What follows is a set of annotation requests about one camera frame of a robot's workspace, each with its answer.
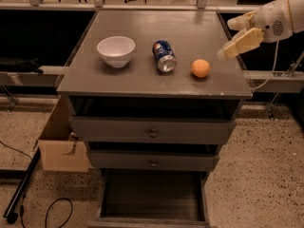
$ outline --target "brown box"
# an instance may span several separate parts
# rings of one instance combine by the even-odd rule
[[[40,135],[43,169],[47,171],[87,172],[90,166],[86,146],[70,137],[69,111],[63,98],[53,108]]]

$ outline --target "drawer knob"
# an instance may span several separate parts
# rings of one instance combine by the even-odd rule
[[[156,132],[155,129],[151,129],[149,135],[150,135],[151,138],[156,138],[156,137],[158,137],[158,133]]]
[[[150,161],[150,165],[151,165],[151,167],[156,167],[156,166],[157,166],[157,162],[151,160],[151,161]]]

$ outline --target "bowl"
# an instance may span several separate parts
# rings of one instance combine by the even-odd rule
[[[131,61],[135,43],[124,36],[112,36],[97,45],[101,58],[113,67],[124,67]]]

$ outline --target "table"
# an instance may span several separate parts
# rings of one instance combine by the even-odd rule
[[[124,68],[108,66],[96,50],[113,35],[136,43]],[[217,59],[225,38],[213,11],[98,12],[57,89],[104,179],[98,217],[88,227],[210,227],[203,185],[242,103],[252,97],[238,61]],[[159,73],[155,65],[158,39],[167,40],[177,56],[171,73]],[[190,71],[198,58],[211,64],[204,79]],[[136,198],[129,193],[134,189],[150,195]]]

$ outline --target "blue can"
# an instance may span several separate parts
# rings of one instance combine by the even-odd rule
[[[167,41],[156,41],[152,47],[152,51],[159,71],[170,72],[175,68],[177,59]]]

